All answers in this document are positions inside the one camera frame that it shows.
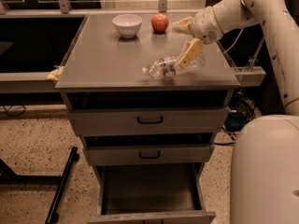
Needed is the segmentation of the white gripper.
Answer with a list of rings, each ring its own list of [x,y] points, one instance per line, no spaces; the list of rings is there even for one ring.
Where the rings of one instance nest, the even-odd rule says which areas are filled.
[[[223,37],[213,7],[200,9],[194,17],[186,17],[172,24],[172,31],[185,35],[193,35],[193,40],[187,40],[178,56],[178,66],[186,68],[198,57],[205,44],[211,44]]]

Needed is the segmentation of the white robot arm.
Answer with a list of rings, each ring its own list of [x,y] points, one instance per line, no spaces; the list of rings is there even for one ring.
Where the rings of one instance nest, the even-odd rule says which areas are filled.
[[[221,0],[173,28],[211,44],[255,24],[277,85],[235,142],[230,224],[299,224],[299,27],[286,1]]]

